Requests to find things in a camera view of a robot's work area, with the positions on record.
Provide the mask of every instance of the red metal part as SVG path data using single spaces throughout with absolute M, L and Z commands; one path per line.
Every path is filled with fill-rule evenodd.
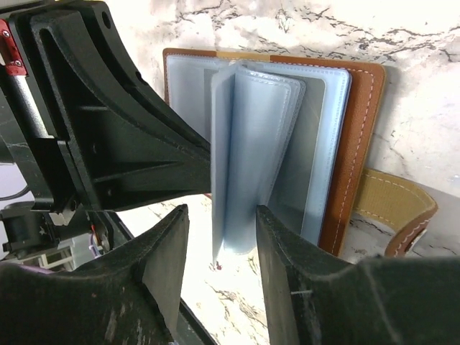
M 19 54 L 8 23 L 4 19 L 0 19 L 0 53 L 8 75 L 27 75 L 24 61 Z

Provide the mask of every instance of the wallet strap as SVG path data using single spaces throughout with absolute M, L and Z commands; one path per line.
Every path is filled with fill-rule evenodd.
M 391 228 L 395 235 L 385 255 L 403 256 L 422 237 L 438 210 L 432 197 L 414 182 L 384 172 L 364 169 L 354 211 Z

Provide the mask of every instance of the stitching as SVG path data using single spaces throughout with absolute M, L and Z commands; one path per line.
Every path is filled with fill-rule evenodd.
M 404 241 L 402 241 L 400 243 L 399 246 L 397 246 L 397 249 L 395 250 L 395 255 L 397 255 L 397 253 L 400 251 L 401 247 L 403 246 L 403 244 L 409 239 L 409 237 L 411 237 L 412 235 L 414 235 L 415 231 L 418 230 L 423 224 L 426 224 L 428 223 L 429 221 L 431 220 L 431 218 L 429 219 L 426 219 L 425 221 L 422 221 L 421 223 L 419 223 L 405 238 L 404 238 Z
M 174 55 L 195 56 L 195 55 L 190 55 L 190 54 L 174 54 Z M 246 61 L 260 62 L 260 60 L 254 60 L 254 59 L 238 59 L 238 58 L 230 58 L 230 57 L 222 57 L 222 58 L 218 57 L 218 58 L 222 59 L 222 60 L 246 60 Z M 267 61 L 267 62 L 268 63 L 281 63 L 281 62 L 272 62 L 272 61 Z M 286 64 L 286 65 L 301 65 L 301 66 L 310 66 L 310 67 L 321 67 L 321 68 L 326 67 L 326 66 L 310 65 L 310 64 L 303 64 L 303 63 L 282 63 L 282 64 Z M 370 91 L 369 91 L 369 99 L 367 100 L 366 111 L 365 111 L 365 115 L 364 115 L 363 122 L 362 122 L 362 125 L 361 125 L 361 132 L 359 133 L 358 145 L 356 146 L 356 152 L 354 153 L 353 162 L 351 163 L 350 176 L 349 176 L 349 179 L 348 179 L 348 183 L 346 184 L 345 195 L 344 195 L 344 199 L 342 201 L 341 209 L 340 209 L 340 213 L 339 213 L 339 220 L 337 221 L 336 235 L 335 235 L 335 237 L 333 239 L 333 244 L 332 244 L 332 252 L 333 252 L 335 250 L 335 248 L 336 248 L 337 237 L 339 235 L 340 222 L 341 222 L 342 216 L 344 214 L 345 202 L 346 202 L 346 199 L 348 197 L 348 191 L 350 189 L 351 179 L 353 178 L 353 173 L 354 173 L 354 168 L 356 166 L 356 161 L 357 161 L 357 157 L 358 157 L 358 153 L 359 153 L 359 148 L 361 147 L 362 136 L 364 134 L 364 126 L 366 124 L 367 118 L 369 117 L 369 107 L 370 107 L 371 100 L 372 100 L 372 94 L 374 92 L 375 77 L 374 77 L 374 74 L 369 72 L 368 70 L 357 70 L 355 68 L 328 67 L 328 66 L 327 66 L 327 68 L 333 68 L 333 69 L 337 69 L 337 70 L 350 70 L 350 71 L 358 72 L 358 73 L 366 73 L 366 74 L 368 74 L 368 75 L 370 75 L 372 77 L 372 79 L 371 79 L 371 87 L 370 87 Z
M 372 212 L 363 210 L 362 208 L 360 208 L 358 211 L 365 212 L 365 213 L 369 214 L 370 216 L 377 217 L 377 218 L 379 218 L 379 219 L 382 219 L 383 221 L 386 221 L 387 223 L 389 223 L 389 224 L 391 224 L 391 225 L 395 225 L 391 220 L 386 219 L 386 218 L 383 218 L 382 216 L 379 216 L 378 214 L 375 214 L 375 213 L 372 213 Z
M 373 178 L 374 180 L 378 180 L 380 182 L 384 182 L 384 183 L 389 183 L 391 185 L 395 185 L 396 187 L 399 187 L 399 188 L 402 188 L 403 190 L 406 190 L 407 192 L 411 193 L 412 195 L 414 195 L 418 200 L 420 200 L 423 205 L 425 206 L 429 206 L 425 200 L 423 200 L 416 192 L 414 192 L 413 190 L 410 190 L 409 188 L 406 188 L 404 185 L 400 185 L 398 183 L 394 183 L 392 181 L 389 181 L 389 180 L 384 180 L 382 178 L 376 178 L 375 176 L 371 176 L 371 175 L 368 175 L 368 174 L 365 174 L 364 176 L 367 176 L 368 178 Z

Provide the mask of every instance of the leather wallet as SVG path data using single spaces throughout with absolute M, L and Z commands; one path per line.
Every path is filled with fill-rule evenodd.
M 230 208 L 229 215 L 234 223 L 230 228 L 241 229 L 243 226 L 239 221 L 248 215 L 234 213 L 232 205 L 239 211 L 245 207 L 252 212 L 247 206 L 254 202 L 267 204 L 289 229 L 300 232 L 304 238 L 334 255 L 338 255 L 341 250 L 353 210 L 395 231 L 385 251 L 386 255 L 404 255 L 424 233 L 431 216 L 437 210 L 436 202 L 410 181 L 364 169 L 385 85 L 385 69 L 381 65 L 175 48 L 165 49 L 163 55 L 165 99 L 184 121 L 211 142 L 212 185 L 227 188 L 227 194 L 213 188 L 213 226 L 216 227 L 213 229 L 216 232 L 214 252 L 225 237 L 218 230 L 228 225 L 225 223 L 227 220 L 224 220 L 228 218 L 224 212 L 229 212 Z M 285 85 L 279 85 L 278 93 L 281 88 L 287 87 L 290 95 L 279 93 L 277 98 L 270 96 L 270 101 L 264 101 L 267 104 L 263 107 L 270 110 L 260 111 L 261 108 L 257 106 L 260 101 L 257 99 L 267 100 L 267 97 L 262 98 L 260 95 L 267 95 L 269 91 L 260 87 L 257 93 L 248 85 L 242 86 L 242 71 L 251 78 L 266 81 L 271 78 L 271 83 L 275 81 L 273 78 L 279 78 L 276 82 Z M 232 73 L 239 77 L 229 77 Z M 222 88 L 225 82 L 229 82 L 229 78 L 234 84 L 226 93 L 217 93 L 213 89 L 219 86 Z M 243 112 L 241 104 L 235 102 L 238 94 L 246 107 Z M 282 101 L 288 98 L 290 112 L 286 115 L 281 105 L 284 104 L 288 109 L 286 102 Z M 229 113 L 231 107 L 233 110 L 235 107 L 238 109 L 234 114 L 239 114 L 240 120 L 244 120 L 242 126 L 246 126 L 247 130 L 246 135 L 238 137 L 236 141 L 222 139 L 222 136 L 231 136 L 234 128 L 227 124 L 224 126 L 226 132 L 218 123 L 225 118 L 231 121 L 231 115 L 216 116 L 217 112 L 225 113 L 225 109 Z M 309 110 L 306 116 L 303 110 L 307 107 Z M 264 113 L 270 113 L 265 120 Z M 259 119 L 252 129 L 246 123 L 250 117 L 254 117 L 255 121 Z M 273 121 L 272 124 L 284 121 L 280 125 L 281 135 L 270 134 L 275 131 L 276 126 L 273 126 L 264 135 L 275 140 L 259 142 L 261 146 L 257 147 L 251 141 L 251 135 L 257 133 L 254 128 L 265 128 L 268 118 L 270 122 Z M 241 152 L 248 147 L 253 150 L 252 153 L 246 152 L 245 158 L 238 155 L 238 159 L 230 163 L 232 167 L 229 168 L 223 162 L 231 162 L 231 153 L 228 159 L 221 154 L 228 152 L 229 148 L 217 147 L 223 144 L 231 145 L 234 152 Z M 271 156 L 263 150 L 263 147 L 268 150 L 270 145 L 276 152 Z M 264 159 L 258 157 L 257 152 L 264 155 Z M 264 163 L 257 164 L 259 172 L 252 176 L 253 181 L 241 184 L 242 176 L 247 177 L 253 172 L 253 169 L 248 169 L 251 166 L 248 162 L 259 162 L 258 159 Z M 270 160 L 273 160 L 271 165 L 267 163 Z M 261 180 L 257 176 L 263 176 L 263 191 L 260 190 L 261 183 L 257 183 Z M 241 203 L 241 195 L 249 192 L 251 188 L 248 186 L 253 189 L 253 199 L 249 198 L 248 204 L 244 204 Z M 237 252 L 244 252 L 252 246 L 252 242 L 242 236 L 243 232 L 229 233 L 234 235 L 234 244 L 238 244 L 230 247 L 237 248 Z

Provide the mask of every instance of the marble surface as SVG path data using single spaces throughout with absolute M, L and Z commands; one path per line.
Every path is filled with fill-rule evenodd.
M 164 94 L 162 50 L 192 47 L 352 59 L 387 68 L 368 166 L 427 186 L 440 211 L 410 256 L 460 254 L 460 2 L 106 0 L 143 78 Z M 211 204 L 202 195 L 121 214 L 145 231 L 190 208 L 183 297 L 219 344 L 268 344 L 257 251 L 210 266 Z M 354 216 L 342 259 L 383 253 L 390 230 Z

